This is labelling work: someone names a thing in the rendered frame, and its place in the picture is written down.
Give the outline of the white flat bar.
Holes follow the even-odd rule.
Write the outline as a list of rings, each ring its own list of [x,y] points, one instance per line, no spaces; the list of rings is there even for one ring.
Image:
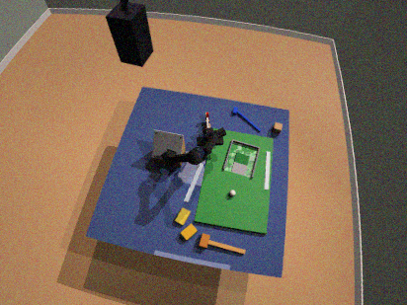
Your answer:
[[[271,152],[267,152],[267,156],[266,156],[265,190],[269,190],[270,164],[271,164]]]
[[[194,190],[194,188],[195,188],[195,185],[196,185],[196,183],[197,183],[197,180],[198,180],[198,178],[199,178],[199,175],[200,175],[200,173],[201,173],[201,171],[202,171],[203,166],[204,166],[204,164],[202,164],[202,163],[199,164],[199,167],[198,167],[198,169],[197,169],[197,171],[196,171],[196,174],[195,174],[194,179],[193,179],[193,181],[192,181],[192,183],[191,183],[191,186],[190,186],[190,188],[188,189],[188,192],[187,192],[187,194],[186,194],[186,197],[185,197],[184,201],[186,201],[186,202],[189,201],[190,196],[191,196],[191,194],[192,194],[192,192],[193,192],[193,190]]]

